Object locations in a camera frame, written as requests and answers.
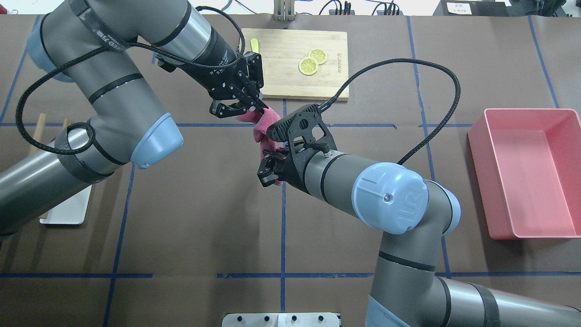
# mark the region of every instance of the gray robot arm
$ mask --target gray robot arm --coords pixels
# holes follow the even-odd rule
[[[138,36],[166,54],[160,56],[162,68],[178,67],[208,91],[217,117],[266,107],[259,94],[260,56],[237,54],[187,0],[64,1],[35,28],[28,49],[47,72],[96,52],[55,76],[75,82],[94,107],[88,123],[95,139],[81,153],[38,151],[0,173],[0,241],[127,162],[145,169],[182,145],[171,115],[124,51],[141,45]],[[102,47],[108,51],[99,52]],[[49,146],[78,149],[88,139],[87,131],[73,125]]]
[[[287,181],[383,230],[367,327],[581,325],[573,307],[436,277],[441,236],[460,221],[454,194],[395,163],[337,151],[321,107],[303,106],[268,129],[290,144],[265,154],[258,177],[264,186]],[[312,129],[319,126],[317,140]]]

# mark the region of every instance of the label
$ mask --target label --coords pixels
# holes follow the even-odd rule
[[[449,13],[455,13],[458,15],[471,15],[472,11],[470,10],[470,3],[454,3],[454,2],[446,2],[448,6]]]

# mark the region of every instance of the pink plastic bin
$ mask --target pink plastic bin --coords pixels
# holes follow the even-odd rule
[[[468,138],[490,237],[581,237],[577,112],[487,109]]]

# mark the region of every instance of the pink cloth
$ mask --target pink cloth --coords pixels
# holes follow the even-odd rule
[[[277,143],[266,136],[266,130],[270,125],[280,120],[280,116],[272,108],[268,107],[264,110],[264,114],[258,110],[246,112],[244,115],[236,117],[241,122],[256,124],[253,129],[254,140],[260,143],[260,159],[264,159],[263,150],[274,152],[277,149]]]

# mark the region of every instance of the lemon slice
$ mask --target lemon slice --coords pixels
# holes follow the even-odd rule
[[[299,61],[299,71],[301,74],[311,76],[319,70],[319,64],[312,57],[304,57]]]
[[[311,49],[311,51],[309,51],[309,57],[314,58],[319,65],[322,65],[327,62],[329,56],[323,49]]]

